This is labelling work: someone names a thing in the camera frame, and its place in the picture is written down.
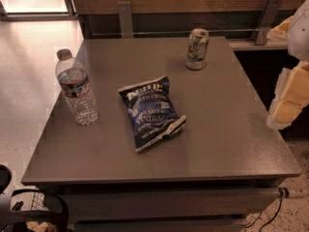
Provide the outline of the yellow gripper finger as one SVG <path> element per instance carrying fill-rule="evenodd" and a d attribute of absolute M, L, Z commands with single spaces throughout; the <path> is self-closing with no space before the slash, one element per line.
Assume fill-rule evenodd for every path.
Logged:
<path fill-rule="evenodd" d="M 300 61 L 292 70 L 284 68 L 278 76 L 274 95 L 267 125 L 282 130 L 290 126 L 309 104 L 309 63 Z"/>
<path fill-rule="evenodd" d="M 269 41 L 285 41 L 288 38 L 289 26 L 293 17 L 290 16 L 283 20 L 280 24 L 270 29 L 267 33 L 267 39 Z"/>

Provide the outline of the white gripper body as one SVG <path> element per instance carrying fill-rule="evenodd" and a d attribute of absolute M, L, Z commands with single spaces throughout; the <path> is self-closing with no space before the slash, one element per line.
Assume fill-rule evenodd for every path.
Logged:
<path fill-rule="evenodd" d="M 290 22 L 288 52 L 300 61 L 309 61 L 309 0 L 296 10 Z"/>

